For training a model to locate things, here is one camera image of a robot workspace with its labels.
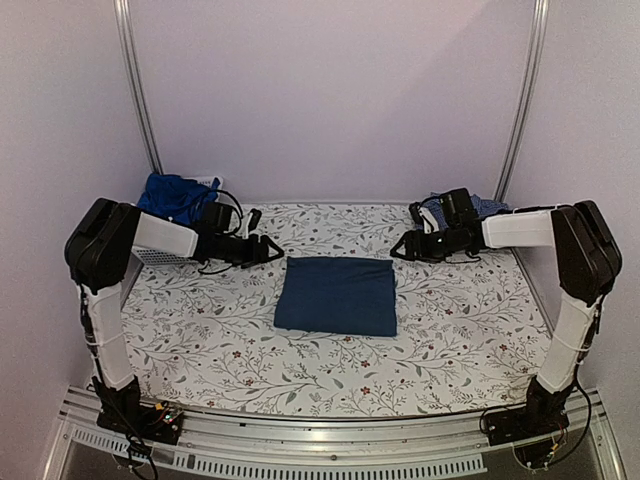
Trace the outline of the aluminium frame post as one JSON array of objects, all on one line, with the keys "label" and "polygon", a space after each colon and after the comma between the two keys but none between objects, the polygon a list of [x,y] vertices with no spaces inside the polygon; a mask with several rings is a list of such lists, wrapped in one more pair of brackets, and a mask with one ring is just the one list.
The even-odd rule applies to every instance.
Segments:
[{"label": "aluminium frame post", "polygon": [[149,167],[152,173],[163,174],[136,51],[130,2],[114,0],[113,6],[125,72]]},{"label": "aluminium frame post", "polygon": [[515,172],[521,144],[524,138],[529,112],[534,98],[535,87],[542,60],[550,2],[536,0],[526,51],[526,60],[517,108],[511,127],[505,157],[494,192],[494,200],[504,202]]}]

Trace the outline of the white plastic laundry basket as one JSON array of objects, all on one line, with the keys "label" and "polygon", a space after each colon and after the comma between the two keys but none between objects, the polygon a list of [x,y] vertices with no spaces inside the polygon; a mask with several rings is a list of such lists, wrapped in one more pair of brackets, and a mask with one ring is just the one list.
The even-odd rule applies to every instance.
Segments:
[{"label": "white plastic laundry basket", "polygon": [[[197,177],[187,179],[196,179],[201,183],[205,183],[207,180],[213,180],[214,178]],[[217,189],[217,199],[222,186]],[[158,264],[165,259],[168,259],[170,263],[174,263],[175,261],[187,260],[192,257],[198,239],[197,233],[194,231],[198,221],[191,225],[183,225],[173,220],[165,220],[159,216],[146,213],[140,208],[138,209],[140,210],[140,217],[133,241],[133,251],[141,260],[145,263],[150,261],[151,264]]]}]

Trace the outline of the left aluminium frame post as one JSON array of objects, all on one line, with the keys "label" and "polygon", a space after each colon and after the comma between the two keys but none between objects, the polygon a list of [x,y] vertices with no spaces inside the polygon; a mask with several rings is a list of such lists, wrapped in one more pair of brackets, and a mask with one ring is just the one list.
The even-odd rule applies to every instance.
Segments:
[{"label": "left aluminium frame post", "polygon": [[125,72],[149,167],[152,173],[163,174],[136,51],[130,2],[114,0],[113,6]]}]

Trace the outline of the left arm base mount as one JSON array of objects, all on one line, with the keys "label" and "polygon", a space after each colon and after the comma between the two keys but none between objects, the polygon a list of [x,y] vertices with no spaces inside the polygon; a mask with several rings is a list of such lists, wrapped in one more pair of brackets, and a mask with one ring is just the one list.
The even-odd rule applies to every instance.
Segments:
[{"label": "left arm base mount", "polygon": [[97,425],[117,433],[129,434],[153,442],[177,445],[182,433],[184,411],[168,402],[154,406],[138,403],[104,403]]}]

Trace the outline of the folded blue checkered shirt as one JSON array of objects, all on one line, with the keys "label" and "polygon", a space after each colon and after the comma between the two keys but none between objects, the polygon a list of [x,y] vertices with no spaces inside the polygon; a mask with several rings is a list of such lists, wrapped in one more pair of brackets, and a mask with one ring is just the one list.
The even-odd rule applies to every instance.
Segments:
[{"label": "folded blue checkered shirt", "polygon": [[[449,224],[445,219],[439,197],[439,193],[432,193],[429,197],[418,202],[426,203],[427,208],[433,213],[440,225],[439,231],[442,231],[447,229],[449,227]],[[472,195],[470,197],[470,200],[473,208],[476,210],[481,219],[484,219],[488,216],[509,212],[509,207],[506,203],[498,202],[491,199],[483,199],[477,195]]]}]

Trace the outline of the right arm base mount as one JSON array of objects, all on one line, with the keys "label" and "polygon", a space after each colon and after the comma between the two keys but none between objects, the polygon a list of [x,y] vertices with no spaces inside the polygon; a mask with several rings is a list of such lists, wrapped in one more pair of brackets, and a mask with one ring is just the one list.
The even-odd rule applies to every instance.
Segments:
[{"label": "right arm base mount", "polygon": [[491,446],[550,435],[568,427],[569,418],[563,410],[539,417],[528,413],[524,404],[490,407],[479,419],[479,429]]}]

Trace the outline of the right aluminium frame post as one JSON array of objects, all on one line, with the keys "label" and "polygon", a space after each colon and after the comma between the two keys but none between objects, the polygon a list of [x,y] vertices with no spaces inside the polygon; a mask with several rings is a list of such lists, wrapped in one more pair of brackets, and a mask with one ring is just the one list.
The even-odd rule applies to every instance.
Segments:
[{"label": "right aluminium frame post", "polygon": [[524,138],[529,112],[534,98],[535,87],[542,60],[550,2],[536,0],[526,51],[526,60],[517,108],[511,127],[505,157],[494,192],[494,200],[504,202],[515,172],[521,144]]}]

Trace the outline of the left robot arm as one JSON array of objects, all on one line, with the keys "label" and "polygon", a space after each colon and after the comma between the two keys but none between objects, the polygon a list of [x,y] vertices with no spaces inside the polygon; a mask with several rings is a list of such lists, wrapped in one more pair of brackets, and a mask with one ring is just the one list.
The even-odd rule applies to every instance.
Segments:
[{"label": "left robot arm", "polygon": [[280,259],[283,249],[254,230],[260,211],[253,209],[230,225],[239,205],[211,202],[191,226],[164,219],[128,203],[97,199],[67,240],[64,258],[80,300],[80,321],[93,358],[92,378],[102,409],[100,426],[128,434],[147,426],[175,429],[176,423],[141,403],[121,319],[121,291],[129,258],[138,247],[204,264],[221,260],[241,269]]}]

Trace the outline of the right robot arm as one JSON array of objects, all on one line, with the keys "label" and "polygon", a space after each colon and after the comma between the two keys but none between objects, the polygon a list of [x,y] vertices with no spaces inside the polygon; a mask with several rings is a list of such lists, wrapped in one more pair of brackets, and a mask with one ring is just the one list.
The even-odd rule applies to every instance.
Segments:
[{"label": "right robot arm", "polygon": [[560,306],[550,347],[527,387],[524,405],[489,414],[487,426],[494,432],[513,428],[527,436],[566,426],[566,401],[578,386],[579,365],[599,332],[603,304],[623,264],[600,208],[593,200],[582,200],[481,216],[465,188],[435,199],[445,228],[434,229],[424,219],[421,203],[411,204],[409,212],[417,226],[392,247],[393,257],[436,263],[455,253],[475,256],[488,249],[553,251]]}]

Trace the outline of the bright blue garment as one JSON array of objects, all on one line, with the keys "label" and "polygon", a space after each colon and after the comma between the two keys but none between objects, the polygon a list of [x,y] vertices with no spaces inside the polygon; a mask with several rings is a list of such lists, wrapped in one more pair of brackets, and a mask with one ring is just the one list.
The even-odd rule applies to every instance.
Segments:
[{"label": "bright blue garment", "polygon": [[204,205],[217,199],[221,186],[218,177],[201,183],[179,175],[152,173],[136,206],[165,220],[191,225],[201,219]]}]

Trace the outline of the dark teal t-shirt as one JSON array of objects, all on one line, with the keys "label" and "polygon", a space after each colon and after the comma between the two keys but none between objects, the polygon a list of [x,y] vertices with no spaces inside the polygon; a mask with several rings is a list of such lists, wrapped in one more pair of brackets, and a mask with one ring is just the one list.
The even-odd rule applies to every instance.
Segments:
[{"label": "dark teal t-shirt", "polygon": [[288,258],[274,326],[303,332],[396,336],[393,262],[357,257]]}]

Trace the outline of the floral patterned table mat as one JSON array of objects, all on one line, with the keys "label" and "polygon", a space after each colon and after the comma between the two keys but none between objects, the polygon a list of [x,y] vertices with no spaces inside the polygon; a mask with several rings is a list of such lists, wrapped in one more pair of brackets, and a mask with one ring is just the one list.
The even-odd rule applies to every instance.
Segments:
[{"label": "floral patterned table mat", "polygon": [[551,337],[514,255],[393,268],[391,338],[276,327],[284,259],[229,270],[146,266],[127,297],[112,288],[93,299],[90,315],[109,377],[137,377],[150,399],[318,417],[522,402]]}]

